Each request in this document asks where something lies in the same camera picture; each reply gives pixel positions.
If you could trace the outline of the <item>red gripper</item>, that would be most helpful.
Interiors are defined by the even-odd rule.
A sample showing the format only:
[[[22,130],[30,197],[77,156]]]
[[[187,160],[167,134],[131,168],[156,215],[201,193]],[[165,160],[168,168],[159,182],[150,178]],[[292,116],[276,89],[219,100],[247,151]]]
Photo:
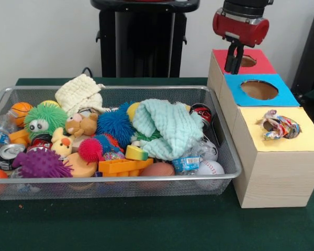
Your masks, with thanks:
[[[244,45],[254,47],[265,39],[270,23],[267,19],[247,18],[226,13],[218,9],[212,21],[215,34],[223,39],[238,40],[241,45],[231,43],[226,57],[225,71],[238,74],[244,53]]]

